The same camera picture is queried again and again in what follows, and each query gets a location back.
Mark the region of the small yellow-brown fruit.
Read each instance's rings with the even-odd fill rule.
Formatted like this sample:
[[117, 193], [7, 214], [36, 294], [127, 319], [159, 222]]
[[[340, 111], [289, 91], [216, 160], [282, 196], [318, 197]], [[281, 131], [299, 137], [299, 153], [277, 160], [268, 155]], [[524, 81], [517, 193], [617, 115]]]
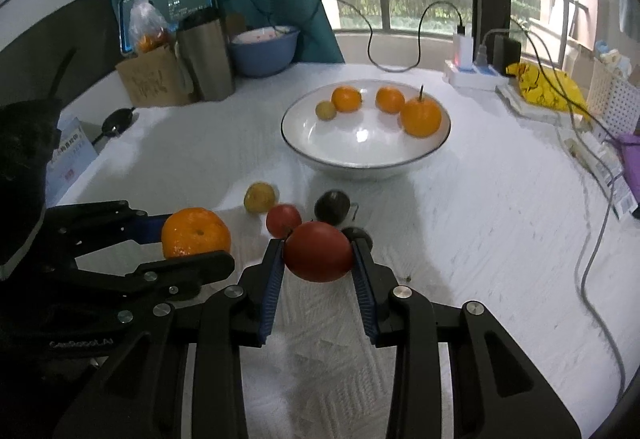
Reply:
[[245, 192], [243, 205], [250, 214], [268, 213], [278, 202], [278, 195], [272, 185], [264, 181], [254, 182]]

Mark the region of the stainless steel tumbler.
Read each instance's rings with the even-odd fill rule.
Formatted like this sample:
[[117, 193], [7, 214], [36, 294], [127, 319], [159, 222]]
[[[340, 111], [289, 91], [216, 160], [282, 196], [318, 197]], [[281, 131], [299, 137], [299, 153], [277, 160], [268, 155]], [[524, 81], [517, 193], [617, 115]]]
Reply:
[[204, 101], [222, 101], [234, 92], [227, 35], [219, 9], [210, 6], [182, 19], [176, 40], [177, 54], [186, 62], [198, 94]]

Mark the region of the plastic bag with fruit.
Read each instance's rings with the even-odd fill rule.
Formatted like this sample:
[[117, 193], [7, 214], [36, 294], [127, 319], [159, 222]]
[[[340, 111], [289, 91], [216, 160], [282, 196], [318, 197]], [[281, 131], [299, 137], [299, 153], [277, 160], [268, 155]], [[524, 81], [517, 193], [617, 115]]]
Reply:
[[171, 43], [169, 24], [152, 0], [134, 0], [128, 33], [136, 55], [147, 54]]

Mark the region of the large orange with stem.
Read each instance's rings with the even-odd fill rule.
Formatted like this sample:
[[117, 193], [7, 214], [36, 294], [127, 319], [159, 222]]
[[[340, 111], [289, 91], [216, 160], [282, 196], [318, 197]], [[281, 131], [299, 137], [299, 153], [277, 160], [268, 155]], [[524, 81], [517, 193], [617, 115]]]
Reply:
[[400, 125], [409, 136], [426, 138], [434, 135], [442, 124], [438, 103], [420, 88], [418, 95], [401, 108]]

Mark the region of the small yellow fruit on plate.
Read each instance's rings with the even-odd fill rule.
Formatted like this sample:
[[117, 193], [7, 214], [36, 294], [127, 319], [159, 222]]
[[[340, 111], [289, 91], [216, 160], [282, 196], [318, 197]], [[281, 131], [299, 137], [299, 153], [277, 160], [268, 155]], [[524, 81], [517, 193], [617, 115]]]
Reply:
[[334, 106], [333, 102], [329, 100], [320, 101], [316, 105], [314, 112], [316, 112], [317, 118], [319, 118], [319, 120], [325, 122], [333, 120], [333, 118], [335, 118], [337, 114], [336, 107]]

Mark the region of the purple object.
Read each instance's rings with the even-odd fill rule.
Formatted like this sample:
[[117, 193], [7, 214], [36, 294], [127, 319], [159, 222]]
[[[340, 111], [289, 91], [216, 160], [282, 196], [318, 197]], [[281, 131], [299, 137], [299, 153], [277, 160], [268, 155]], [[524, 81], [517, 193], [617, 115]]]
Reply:
[[617, 137], [622, 155], [624, 178], [637, 204], [640, 204], [640, 139], [637, 135], [620, 135]]

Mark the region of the dark plum with stem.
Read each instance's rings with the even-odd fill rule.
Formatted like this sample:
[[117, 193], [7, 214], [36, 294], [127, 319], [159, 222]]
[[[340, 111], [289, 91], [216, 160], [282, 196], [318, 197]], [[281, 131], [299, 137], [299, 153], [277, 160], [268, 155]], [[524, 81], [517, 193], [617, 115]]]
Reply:
[[347, 218], [345, 219], [346, 225], [341, 229], [342, 233], [349, 241], [357, 241], [363, 240], [366, 242], [368, 250], [372, 251], [373, 240], [369, 233], [366, 230], [356, 225], [357, 217], [359, 212], [359, 204], [352, 203], [349, 206], [349, 212]]

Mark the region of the white charger plug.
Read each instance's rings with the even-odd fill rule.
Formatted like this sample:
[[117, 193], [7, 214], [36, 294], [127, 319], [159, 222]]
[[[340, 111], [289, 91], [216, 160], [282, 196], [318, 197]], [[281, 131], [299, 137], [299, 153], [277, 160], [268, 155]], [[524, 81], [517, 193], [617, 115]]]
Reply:
[[474, 60], [474, 40], [473, 36], [466, 32], [464, 24], [457, 26], [457, 32], [452, 38], [454, 43], [454, 65], [460, 71], [472, 71]]

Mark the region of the yellow plastic bag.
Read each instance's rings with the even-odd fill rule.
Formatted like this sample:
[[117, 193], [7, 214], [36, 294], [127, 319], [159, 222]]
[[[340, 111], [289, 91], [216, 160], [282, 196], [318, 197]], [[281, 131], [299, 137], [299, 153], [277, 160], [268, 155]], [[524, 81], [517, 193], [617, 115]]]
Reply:
[[518, 93], [533, 106], [580, 115], [587, 113], [582, 91], [563, 71], [530, 63], [512, 63], [506, 67], [506, 74], [516, 78]]

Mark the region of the orange mandarin with leaf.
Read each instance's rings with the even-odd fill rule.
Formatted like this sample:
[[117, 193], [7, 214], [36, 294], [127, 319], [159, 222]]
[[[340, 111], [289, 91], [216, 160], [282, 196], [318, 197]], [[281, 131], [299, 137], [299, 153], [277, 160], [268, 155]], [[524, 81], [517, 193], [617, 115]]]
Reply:
[[214, 212], [190, 207], [170, 215], [160, 230], [165, 258], [231, 251], [231, 233]]

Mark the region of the black power adapter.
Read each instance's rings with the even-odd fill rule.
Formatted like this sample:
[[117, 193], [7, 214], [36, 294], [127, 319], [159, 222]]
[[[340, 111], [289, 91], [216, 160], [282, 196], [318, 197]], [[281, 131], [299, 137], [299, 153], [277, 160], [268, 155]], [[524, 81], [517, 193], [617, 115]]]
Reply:
[[515, 38], [506, 34], [497, 34], [494, 38], [494, 54], [492, 66], [503, 76], [508, 76], [506, 70], [512, 64], [521, 60], [522, 45]]

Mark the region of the blue white tissue pack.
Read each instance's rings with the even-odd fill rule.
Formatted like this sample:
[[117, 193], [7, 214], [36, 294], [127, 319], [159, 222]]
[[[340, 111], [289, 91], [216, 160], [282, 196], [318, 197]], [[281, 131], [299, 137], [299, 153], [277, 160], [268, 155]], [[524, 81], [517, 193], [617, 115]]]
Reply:
[[62, 196], [96, 159], [98, 153], [78, 118], [58, 122], [60, 143], [46, 168], [46, 206], [58, 204]]

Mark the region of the cardboard box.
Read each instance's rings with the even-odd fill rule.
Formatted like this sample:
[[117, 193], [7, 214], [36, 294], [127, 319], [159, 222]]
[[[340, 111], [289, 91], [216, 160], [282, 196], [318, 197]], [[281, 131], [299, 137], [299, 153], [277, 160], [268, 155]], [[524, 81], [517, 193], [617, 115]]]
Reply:
[[170, 45], [122, 60], [115, 69], [136, 108], [181, 107], [193, 102], [189, 71]]

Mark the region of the blue bowl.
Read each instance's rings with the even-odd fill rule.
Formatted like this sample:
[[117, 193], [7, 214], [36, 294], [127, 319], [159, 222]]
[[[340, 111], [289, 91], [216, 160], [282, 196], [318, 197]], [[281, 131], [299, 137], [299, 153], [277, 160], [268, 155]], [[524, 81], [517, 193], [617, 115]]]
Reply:
[[294, 26], [265, 26], [234, 36], [229, 49], [243, 76], [267, 77], [282, 72], [292, 63], [298, 36], [299, 29]]

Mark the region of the large red tomato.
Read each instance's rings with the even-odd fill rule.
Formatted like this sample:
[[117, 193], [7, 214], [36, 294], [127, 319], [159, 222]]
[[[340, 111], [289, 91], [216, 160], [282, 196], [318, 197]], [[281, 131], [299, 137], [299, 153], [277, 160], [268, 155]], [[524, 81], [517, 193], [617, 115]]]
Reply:
[[352, 245], [340, 230], [321, 221], [299, 225], [285, 240], [285, 266], [309, 282], [332, 282], [352, 269]]

